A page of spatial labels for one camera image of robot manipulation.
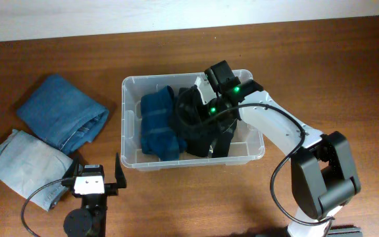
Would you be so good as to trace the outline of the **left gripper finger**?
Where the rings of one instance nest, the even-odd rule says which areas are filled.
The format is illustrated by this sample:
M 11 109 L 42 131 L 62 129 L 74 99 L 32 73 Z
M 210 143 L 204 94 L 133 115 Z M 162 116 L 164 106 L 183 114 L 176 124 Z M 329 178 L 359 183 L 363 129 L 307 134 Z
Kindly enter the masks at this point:
M 65 178 L 73 178 L 78 174 L 79 170 L 79 159 L 77 157 L 73 158 L 71 165 L 64 174 Z
M 116 153 L 115 156 L 115 170 L 114 170 L 114 177 L 116 179 L 116 186 L 118 189 L 125 189 L 126 188 L 126 178 L 123 173 L 121 162 L 120 162 L 120 155 Z

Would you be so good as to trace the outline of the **black garment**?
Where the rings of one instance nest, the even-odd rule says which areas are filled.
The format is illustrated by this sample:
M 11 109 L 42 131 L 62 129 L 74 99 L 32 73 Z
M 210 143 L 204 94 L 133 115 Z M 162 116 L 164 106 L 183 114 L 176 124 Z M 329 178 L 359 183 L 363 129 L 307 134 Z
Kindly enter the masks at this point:
M 207 110 L 202 108 L 199 92 L 193 88 L 180 88 L 173 104 L 168 125 L 186 144 L 186 152 L 197 157 L 207 157 L 212 150 L 212 158 L 226 157 L 237 127 L 234 118 L 221 117 L 201 128 L 189 129 L 208 118 Z

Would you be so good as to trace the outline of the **light blue jeans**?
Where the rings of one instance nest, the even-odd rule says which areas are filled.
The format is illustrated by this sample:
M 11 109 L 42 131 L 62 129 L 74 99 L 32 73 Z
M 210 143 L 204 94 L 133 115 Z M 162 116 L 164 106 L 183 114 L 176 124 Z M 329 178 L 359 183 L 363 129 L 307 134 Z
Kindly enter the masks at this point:
M 61 179 L 72 159 L 45 142 L 13 130 L 0 144 L 0 180 L 24 198 Z

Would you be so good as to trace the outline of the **teal blue taped garment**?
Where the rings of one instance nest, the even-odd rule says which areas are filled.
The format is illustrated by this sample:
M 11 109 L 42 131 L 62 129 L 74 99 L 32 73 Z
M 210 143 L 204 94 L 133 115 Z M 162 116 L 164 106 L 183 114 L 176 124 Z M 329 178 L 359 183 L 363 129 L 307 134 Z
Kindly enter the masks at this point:
M 170 86 L 141 99 L 141 148 L 146 155 L 156 155 L 161 161 L 179 160 L 187 143 L 169 126 L 174 106 L 174 91 Z

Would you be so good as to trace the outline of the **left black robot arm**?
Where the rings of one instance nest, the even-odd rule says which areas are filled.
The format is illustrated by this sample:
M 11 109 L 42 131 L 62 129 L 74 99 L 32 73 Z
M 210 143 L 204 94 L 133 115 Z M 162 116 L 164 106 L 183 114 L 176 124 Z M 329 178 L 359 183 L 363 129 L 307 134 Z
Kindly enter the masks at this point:
M 115 157 L 113 183 L 104 181 L 102 165 L 86 165 L 80 168 L 74 159 L 63 176 L 61 184 L 71 194 L 81 200 L 81 206 L 72 210 L 64 220 L 63 228 L 67 236 L 102 237 L 106 233 L 107 199 L 117 196 L 119 189 L 127 187 L 126 178 L 120 165 L 120 156 Z

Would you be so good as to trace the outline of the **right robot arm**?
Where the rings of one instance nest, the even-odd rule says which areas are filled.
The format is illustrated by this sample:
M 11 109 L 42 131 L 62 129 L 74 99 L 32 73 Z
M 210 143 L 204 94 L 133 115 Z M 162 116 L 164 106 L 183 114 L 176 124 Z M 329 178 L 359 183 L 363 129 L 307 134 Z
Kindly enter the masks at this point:
M 210 89 L 201 90 L 208 119 L 242 120 L 263 133 L 285 157 L 270 178 L 270 194 L 277 208 L 290 219 L 283 236 L 362 236 L 356 226 L 334 227 L 335 214 L 361 191 L 361 183 L 347 138 L 338 131 L 325 134 L 301 122 L 273 100 L 256 81 L 241 81 L 226 61 L 205 70 Z M 280 204 L 274 183 L 281 168 L 291 165 L 291 191 L 298 206 L 289 214 Z

